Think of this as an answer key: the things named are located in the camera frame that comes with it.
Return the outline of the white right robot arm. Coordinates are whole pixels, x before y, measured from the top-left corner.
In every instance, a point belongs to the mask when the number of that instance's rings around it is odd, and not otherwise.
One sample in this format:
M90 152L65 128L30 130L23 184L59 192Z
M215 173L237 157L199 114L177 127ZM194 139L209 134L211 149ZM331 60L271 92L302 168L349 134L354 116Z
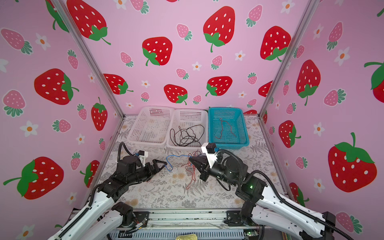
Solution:
M248 166L228 150L209 150L189 161L200 172L201 180L213 177L236 188L236 196L244 201L240 215L245 221L301 240L333 240L335 233L351 239L336 227L335 215L312 211L281 195L266 174L260 170L249 173Z

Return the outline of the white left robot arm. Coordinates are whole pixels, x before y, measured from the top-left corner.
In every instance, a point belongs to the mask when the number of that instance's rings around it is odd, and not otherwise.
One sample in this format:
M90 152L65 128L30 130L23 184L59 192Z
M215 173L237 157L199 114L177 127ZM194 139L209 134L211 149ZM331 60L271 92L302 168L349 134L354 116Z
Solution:
M118 157L115 172L96 185L88 203L57 233L52 240L102 240L124 221L135 222L133 208L118 203L129 187L148 182L167 166L167 162L152 160L147 163L146 153L128 153Z

